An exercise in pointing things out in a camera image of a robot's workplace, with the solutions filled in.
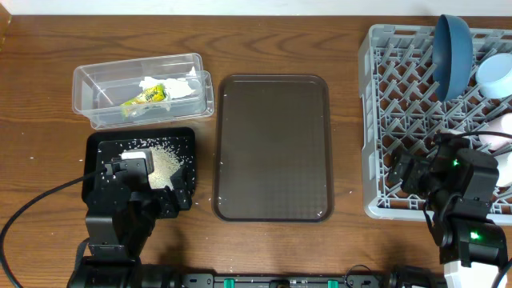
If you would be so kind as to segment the white cup green inside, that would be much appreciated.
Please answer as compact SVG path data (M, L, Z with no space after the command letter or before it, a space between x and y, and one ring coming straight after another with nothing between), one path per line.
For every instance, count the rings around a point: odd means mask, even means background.
M512 183L512 152L495 157L498 162L499 177L496 186L507 187Z

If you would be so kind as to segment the yellow green snack wrapper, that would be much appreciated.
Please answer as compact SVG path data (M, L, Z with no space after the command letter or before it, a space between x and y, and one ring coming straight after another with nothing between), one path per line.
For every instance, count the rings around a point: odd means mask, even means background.
M150 103L162 102L166 99L165 88L163 84L157 84L148 89L145 89L136 97L121 104L122 116L124 118L131 118L143 115Z

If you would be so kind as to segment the white paper napkin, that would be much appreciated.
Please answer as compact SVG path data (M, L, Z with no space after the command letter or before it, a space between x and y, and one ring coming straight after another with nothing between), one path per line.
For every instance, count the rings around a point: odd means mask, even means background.
M144 79L140 81L139 86L143 90L160 86L162 91L159 92L156 97L157 102L183 98L195 92L195 89L189 85L185 78L156 79L152 77L144 77Z

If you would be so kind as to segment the white cup pink inside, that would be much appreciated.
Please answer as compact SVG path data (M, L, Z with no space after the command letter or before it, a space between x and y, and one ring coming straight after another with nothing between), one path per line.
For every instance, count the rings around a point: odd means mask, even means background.
M488 122L483 131L511 134L511 129L511 113L508 113ZM483 145L488 145L489 150L499 150L506 144L511 143L510 138L500 136L479 135L478 138Z

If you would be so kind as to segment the light blue bowl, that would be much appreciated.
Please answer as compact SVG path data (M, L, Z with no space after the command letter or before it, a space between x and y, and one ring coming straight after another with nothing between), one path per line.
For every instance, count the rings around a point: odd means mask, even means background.
M482 62L476 72L479 92L485 98L511 96L511 54L495 54Z

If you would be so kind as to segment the dark blue round plate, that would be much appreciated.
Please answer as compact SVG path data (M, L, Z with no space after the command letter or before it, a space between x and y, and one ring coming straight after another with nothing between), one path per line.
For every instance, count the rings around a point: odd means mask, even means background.
M442 14L435 27L432 48L438 100L456 99L467 88L473 65L473 43L467 23L460 17Z

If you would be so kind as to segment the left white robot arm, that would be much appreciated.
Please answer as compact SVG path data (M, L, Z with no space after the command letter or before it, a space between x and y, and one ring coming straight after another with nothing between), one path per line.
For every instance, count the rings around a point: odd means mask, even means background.
M68 287L181 287L173 268L141 263L140 254L159 219L176 218L192 205L187 168L170 176L172 188L153 189L144 159L111 162L115 180L85 197L89 240L77 250Z

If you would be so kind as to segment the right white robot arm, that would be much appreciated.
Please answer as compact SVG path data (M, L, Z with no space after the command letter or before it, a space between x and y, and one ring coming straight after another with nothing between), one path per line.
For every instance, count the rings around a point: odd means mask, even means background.
M427 228L439 248L447 287L504 287L511 269L506 234L487 217L498 161L471 146L471 132L438 133L432 158L392 153L388 182L424 199Z

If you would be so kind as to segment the grey dishwasher rack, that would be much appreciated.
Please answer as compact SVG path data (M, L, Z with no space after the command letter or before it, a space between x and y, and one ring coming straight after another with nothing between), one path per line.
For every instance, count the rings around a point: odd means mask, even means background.
M437 132L484 130L511 112L511 98L488 99L475 78L456 99L440 102L433 80L432 26L373 25L358 51L362 100L363 208L371 218L424 221L424 201L387 181L397 148L433 157Z

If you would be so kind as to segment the black plastic waste tray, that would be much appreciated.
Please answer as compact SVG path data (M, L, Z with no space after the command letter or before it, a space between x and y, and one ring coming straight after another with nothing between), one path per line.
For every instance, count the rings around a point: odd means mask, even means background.
M98 132L89 136L86 144L86 174L100 170L112 159L121 157L126 150L145 149L161 146L173 152L187 167L188 191L194 195L196 177L195 134L191 128L162 128L152 130L128 130ZM129 177L99 175L87 179L82 184L82 200L87 202L91 196L107 196L119 192L131 196L132 192L145 192L152 189L148 183Z

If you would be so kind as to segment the clear plastic waste bin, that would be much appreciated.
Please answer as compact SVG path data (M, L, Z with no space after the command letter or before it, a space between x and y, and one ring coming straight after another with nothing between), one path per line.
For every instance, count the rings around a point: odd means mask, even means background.
M195 92L150 103L143 115L124 118L121 104L143 92L139 83L144 77L185 78ZM214 112L214 88L197 53L105 62L75 69L72 109L88 118L95 130L209 117Z

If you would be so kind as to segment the spilled white rice pile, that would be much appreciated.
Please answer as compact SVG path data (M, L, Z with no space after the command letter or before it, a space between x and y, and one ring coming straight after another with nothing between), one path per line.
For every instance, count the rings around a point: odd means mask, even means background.
M170 177L178 171L183 161L161 146L151 147L150 151L154 162L154 171L148 175L151 188L163 189L167 186L172 190Z

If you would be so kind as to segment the brown plastic serving tray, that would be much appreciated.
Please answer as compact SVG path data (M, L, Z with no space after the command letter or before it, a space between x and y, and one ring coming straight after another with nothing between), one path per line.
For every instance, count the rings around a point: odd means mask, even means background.
M219 87L213 210L226 222L327 220L329 87L313 74L233 74Z

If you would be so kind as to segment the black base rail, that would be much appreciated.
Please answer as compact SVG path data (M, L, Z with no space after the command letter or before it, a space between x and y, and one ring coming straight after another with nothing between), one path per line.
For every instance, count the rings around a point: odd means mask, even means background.
M403 274L389 276L349 274L335 276L303 275L213 275L184 274L180 288L384 288L384 287L446 287L435 278Z

